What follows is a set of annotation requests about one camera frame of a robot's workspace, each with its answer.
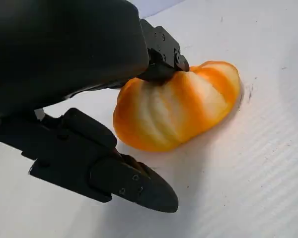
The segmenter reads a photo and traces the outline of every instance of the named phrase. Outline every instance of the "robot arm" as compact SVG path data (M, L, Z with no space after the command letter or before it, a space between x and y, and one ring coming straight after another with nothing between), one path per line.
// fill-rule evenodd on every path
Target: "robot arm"
M104 125L77 109L55 119L42 108L133 77L163 83L179 70L189 70L179 44L125 0L0 0L0 142L34 160L37 178L175 212L170 185L120 154Z

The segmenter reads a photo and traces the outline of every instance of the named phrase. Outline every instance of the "white surface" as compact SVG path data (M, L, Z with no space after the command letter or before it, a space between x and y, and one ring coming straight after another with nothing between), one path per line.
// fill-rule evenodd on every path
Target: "white surface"
M31 162L0 145L0 238L298 237L298 0L186 0L149 21L191 65L226 60L245 86L233 118L173 152L119 143L169 181L178 212L81 197L28 176ZM84 93L47 111L77 107L112 129L117 93Z
M183 0L128 0L139 11L140 18L152 16L168 7L174 6Z

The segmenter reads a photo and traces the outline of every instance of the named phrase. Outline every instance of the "pumpkin rib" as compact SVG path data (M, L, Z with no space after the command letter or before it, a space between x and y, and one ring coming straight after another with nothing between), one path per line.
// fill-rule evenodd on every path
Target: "pumpkin rib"
M223 120L240 94L238 70L207 61L176 72L163 85L131 79L113 114L117 136L141 150L167 151Z

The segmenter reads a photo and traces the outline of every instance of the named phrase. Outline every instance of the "screw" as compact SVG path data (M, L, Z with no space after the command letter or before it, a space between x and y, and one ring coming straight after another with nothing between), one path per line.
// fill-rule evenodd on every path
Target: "screw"
M126 189L124 187L122 187L120 190L119 190L119 194L120 195L125 195L126 194Z
M133 176L133 181L138 181L139 180L139 175L134 175Z
M180 56L179 54L176 54L177 63L180 63Z

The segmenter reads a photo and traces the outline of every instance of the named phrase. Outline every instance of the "toy pumpkin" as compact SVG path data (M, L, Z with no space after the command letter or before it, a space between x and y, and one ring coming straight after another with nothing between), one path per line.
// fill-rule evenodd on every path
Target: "toy pumpkin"
M167 151L219 123L239 94L237 69L222 61L177 72L163 85L134 78L118 95L114 128L132 147Z

